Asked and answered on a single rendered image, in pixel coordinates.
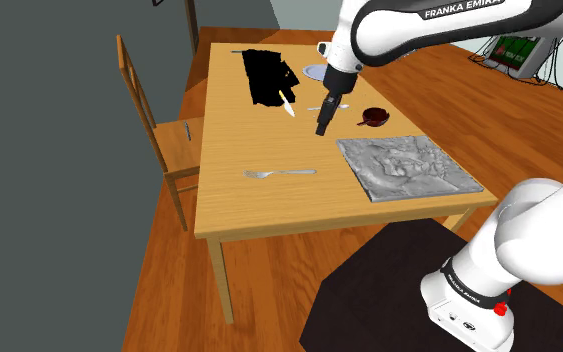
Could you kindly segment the grey relief slab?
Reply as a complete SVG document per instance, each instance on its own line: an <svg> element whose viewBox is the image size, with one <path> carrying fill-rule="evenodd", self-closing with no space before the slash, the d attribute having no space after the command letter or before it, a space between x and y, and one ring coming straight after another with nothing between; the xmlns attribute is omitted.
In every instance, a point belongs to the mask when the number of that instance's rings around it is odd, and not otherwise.
<svg viewBox="0 0 563 352"><path fill-rule="evenodd" d="M425 135L339 139L336 145L373 203L484 190Z"/></svg>

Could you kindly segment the black irregular flat object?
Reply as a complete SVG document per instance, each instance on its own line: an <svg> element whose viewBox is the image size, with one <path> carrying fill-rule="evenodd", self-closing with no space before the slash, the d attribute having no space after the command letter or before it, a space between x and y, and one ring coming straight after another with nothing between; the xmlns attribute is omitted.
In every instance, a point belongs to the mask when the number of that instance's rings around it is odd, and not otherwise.
<svg viewBox="0 0 563 352"><path fill-rule="evenodd" d="M280 52L248 49L241 55L254 105L280 107L284 104L281 95L284 95L289 103L296 101L292 88L300 82L281 58Z"/></svg>

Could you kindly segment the dark red cup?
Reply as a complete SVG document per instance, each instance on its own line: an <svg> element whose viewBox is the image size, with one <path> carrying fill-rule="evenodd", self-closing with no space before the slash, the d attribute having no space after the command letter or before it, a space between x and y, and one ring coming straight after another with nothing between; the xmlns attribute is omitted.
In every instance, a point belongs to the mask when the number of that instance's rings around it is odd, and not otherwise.
<svg viewBox="0 0 563 352"><path fill-rule="evenodd" d="M370 107L363 111L362 121L358 126L367 125L370 127L380 127L384 125L390 118L387 110L379 107Z"/></svg>

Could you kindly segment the pale blue plate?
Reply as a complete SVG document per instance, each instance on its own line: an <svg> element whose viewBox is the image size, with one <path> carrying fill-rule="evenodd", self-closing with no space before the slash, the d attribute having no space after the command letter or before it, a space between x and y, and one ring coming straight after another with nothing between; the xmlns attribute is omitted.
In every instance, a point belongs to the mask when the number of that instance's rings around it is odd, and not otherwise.
<svg viewBox="0 0 563 352"><path fill-rule="evenodd" d="M316 81L323 81L326 73L327 65L326 64L312 64L305 66L302 69L302 73L313 80Z"/></svg>

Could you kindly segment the screen with green red picture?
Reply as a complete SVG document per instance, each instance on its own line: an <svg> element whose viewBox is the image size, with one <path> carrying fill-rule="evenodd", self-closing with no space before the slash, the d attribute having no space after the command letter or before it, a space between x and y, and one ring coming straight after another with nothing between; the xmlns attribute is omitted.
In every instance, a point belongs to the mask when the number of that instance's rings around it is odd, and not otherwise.
<svg viewBox="0 0 563 352"><path fill-rule="evenodd" d="M558 50L562 43L563 37L493 36L468 60L524 84L563 91L557 81Z"/></svg>

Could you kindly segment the wooden chair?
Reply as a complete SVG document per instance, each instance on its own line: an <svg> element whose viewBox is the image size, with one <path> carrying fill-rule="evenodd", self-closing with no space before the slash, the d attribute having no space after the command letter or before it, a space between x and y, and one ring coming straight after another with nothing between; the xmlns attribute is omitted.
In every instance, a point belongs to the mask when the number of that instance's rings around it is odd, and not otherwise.
<svg viewBox="0 0 563 352"><path fill-rule="evenodd" d="M176 181L198 175L200 172L204 120L202 117L196 117L157 123L123 38L119 34L116 35L116 47L119 71L154 150L182 228L187 231L188 224L180 194L195 190L198 185L178 188ZM191 141L186 137L184 121L188 122Z"/></svg>

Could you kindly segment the silver fork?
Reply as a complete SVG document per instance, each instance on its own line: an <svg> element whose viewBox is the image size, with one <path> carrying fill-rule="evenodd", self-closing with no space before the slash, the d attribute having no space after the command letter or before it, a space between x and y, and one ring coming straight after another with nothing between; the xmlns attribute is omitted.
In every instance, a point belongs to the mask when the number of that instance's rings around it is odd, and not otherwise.
<svg viewBox="0 0 563 352"><path fill-rule="evenodd" d="M301 170L274 170L274 171L252 171L244 170L243 176L253 179L265 179L271 175L309 175L316 174L315 169L301 169Z"/></svg>

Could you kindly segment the light wooden table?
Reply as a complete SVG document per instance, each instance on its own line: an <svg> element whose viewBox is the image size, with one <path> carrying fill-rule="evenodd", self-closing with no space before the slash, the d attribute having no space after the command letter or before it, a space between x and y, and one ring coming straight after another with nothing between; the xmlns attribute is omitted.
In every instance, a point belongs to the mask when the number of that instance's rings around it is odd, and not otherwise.
<svg viewBox="0 0 563 352"><path fill-rule="evenodd" d="M358 79L336 113L325 135L315 133L315 111L326 92L321 83L306 79L294 87L295 117L282 108L251 101L248 79L239 53L243 43L214 43L209 73L202 137L202 153L194 235L204 239L216 279L224 319L234 320L222 246L226 242L313 234L317 258L336 261L333 248L348 255L372 231L390 221L445 217L456 231L479 207L496 197L480 193L372 203L336 146L344 138L417 136L421 129L364 78ZM387 110L380 127L358 126L370 107ZM309 175L243 176L244 170L315 169Z"/></svg>

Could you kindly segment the brown wooden post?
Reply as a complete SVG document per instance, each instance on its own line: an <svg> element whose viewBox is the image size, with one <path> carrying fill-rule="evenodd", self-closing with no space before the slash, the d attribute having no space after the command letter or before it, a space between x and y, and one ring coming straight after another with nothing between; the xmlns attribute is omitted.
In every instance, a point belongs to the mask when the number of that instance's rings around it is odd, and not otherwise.
<svg viewBox="0 0 563 352"><path fill-rule="evenodd" d="M195 0L184 0L184 2L192 54L196 55L199 44L199 27L197 23Z"/></svg>

